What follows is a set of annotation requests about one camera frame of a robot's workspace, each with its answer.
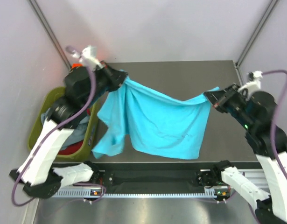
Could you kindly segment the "cyan t shirt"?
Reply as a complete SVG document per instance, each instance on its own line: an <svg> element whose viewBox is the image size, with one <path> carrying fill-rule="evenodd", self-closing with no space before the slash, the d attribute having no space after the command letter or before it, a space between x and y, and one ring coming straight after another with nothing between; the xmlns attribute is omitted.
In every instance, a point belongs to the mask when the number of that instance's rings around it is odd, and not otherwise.
<svg viewBox="0 0 287 224"><path fill-rule="evenodd" d="M129 77L97 113L107 131L92 149L95 158L123 152L125 136L139 152L191 160L199 157L211 104L200 94L181 101Z"/></svg>

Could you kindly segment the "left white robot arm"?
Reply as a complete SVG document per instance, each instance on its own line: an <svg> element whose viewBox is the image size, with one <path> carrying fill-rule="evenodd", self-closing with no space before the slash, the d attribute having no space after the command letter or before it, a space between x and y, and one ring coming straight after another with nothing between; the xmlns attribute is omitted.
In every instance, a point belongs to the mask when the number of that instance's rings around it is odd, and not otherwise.
<svg viewBox="0 0 287 224"><path fill-rule="evenodd" d="M42 132L21 167L12 169L9 176L31 198L47 199L59 189L87 182L95 185L100 179L98 168L85 161L75 166L53 168L52 164L65 141L73 134L89 108L105 92L117 90L128 73L116 70L105 62L101 67L71 68L64 78L64 95L50 106Z"/></svg>

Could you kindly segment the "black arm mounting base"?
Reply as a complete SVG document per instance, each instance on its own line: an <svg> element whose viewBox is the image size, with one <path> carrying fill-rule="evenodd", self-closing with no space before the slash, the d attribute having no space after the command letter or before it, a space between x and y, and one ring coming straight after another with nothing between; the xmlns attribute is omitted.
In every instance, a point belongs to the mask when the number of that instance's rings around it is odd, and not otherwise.
<svg viewBox="0 0 287 224"><path fill-rule="evenodd" d="M114 188L125 183L185 184L188 187L213 187L222 185L218 171L226 166L248 171L260 169L258 162L140 162L140 163L94 163L85 161L89 169L89 183Z"/></svg>

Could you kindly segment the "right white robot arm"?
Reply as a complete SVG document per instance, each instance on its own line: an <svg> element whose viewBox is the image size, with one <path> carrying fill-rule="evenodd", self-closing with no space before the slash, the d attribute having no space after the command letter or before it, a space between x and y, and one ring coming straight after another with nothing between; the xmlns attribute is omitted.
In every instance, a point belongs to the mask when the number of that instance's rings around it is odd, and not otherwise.
<svg viewBox="0 0 287 224"><path fill-rule="evenodd" d="M277 106L274 97L255 91L250 97L237 84L204 96L220 113L230 114L245 130L245 139L259 161L269 192L257 187L229 161L213 165L209 175L202 175L206 186L227 184L239 193L255 212L261 224L287 224L287 136L272 123Z"/></svg>

